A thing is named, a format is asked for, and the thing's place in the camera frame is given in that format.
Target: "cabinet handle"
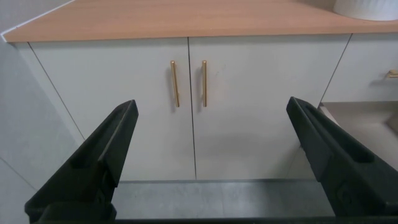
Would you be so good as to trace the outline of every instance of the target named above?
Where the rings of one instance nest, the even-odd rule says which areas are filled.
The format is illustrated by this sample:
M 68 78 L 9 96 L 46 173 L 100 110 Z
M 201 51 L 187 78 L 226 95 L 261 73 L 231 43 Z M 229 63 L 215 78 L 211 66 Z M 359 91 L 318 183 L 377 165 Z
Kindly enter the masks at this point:
M 389 70 L 387 73 L 388 78 L 398 78 L 398 71 L 397 70 Z
M 201 62 L 201 69 L 203 72 L 203 106 L 207 107 L 207 61 Z
M 174 84 L 174 97 L 175 97 L 175 106 L 180 107 L 180 94 L 178 93 L 178 84 L 177 84 L 177 75 L 175 74 L 175 62 L 171 61 L 170 65 L 172 67 L 172 76 L 173 76 L 173 84 Z

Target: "gold bar handle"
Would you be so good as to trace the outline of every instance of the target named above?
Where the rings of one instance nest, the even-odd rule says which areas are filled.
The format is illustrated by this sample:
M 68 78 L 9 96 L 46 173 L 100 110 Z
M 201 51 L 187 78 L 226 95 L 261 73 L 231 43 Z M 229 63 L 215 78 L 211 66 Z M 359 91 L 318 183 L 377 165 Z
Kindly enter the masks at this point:
M 173 84 L 174 84 L 174 97 L 175 97 L 175 106 L 180 107 L 180 93 L 178 92 L 178 84 L 177 84 L 177 75 L 175 74 L 175 62 L 171 61 L 170 65 L 172 67 L 172 76 L 173 76 Z
M 207 107 L 207 61 L 201 62 L 201 69 L 203 72 L 203 106 Z
M 389 70 L 387 73 L 388 78 L 398 78 L 398 71 L 397 70 Z

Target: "floor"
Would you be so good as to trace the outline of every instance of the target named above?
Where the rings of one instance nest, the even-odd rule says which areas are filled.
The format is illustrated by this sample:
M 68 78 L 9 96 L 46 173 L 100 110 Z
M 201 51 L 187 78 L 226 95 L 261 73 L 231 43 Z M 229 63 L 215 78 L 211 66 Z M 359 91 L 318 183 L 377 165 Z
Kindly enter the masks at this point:
M 315 180 L 122 183 L 112 203 L 118 219 L 334 216 Z

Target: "white cabinet door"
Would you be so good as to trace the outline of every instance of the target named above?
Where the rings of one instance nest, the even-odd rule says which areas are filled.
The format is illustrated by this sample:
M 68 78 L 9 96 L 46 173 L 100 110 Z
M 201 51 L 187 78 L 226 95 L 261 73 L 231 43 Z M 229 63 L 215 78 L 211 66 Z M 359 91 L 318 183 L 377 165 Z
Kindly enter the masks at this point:
M 398 34 L 353 34 L 322 102 L 397 101 Z
M 121 180 L 195 179 L 187 38 L 31 45 L 84 138 L 118 104 L 136 100 L 139 117 Z
M 285 110 L 289 98 L 318 106 L 348 38 L 189 38 L 197 178 L 285 178 L 300 145 Z

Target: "kitchen cabinet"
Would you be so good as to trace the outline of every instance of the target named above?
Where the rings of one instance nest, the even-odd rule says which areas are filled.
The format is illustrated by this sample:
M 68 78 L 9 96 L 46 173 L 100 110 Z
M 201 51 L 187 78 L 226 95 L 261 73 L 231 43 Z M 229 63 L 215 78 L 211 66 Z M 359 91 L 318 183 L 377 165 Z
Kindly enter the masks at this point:
M 187 38 L 30 44 L 84 138 L 118 104 L 136 100 L 121 180 L 195 179 Z
M 189 38 L 197 179 L 287 177 L 300 144 L 286 104 L 294 96 L 318 106 L 348 39 Z
M 323 102 L 396 101 L 398 34 L 353 34 Z

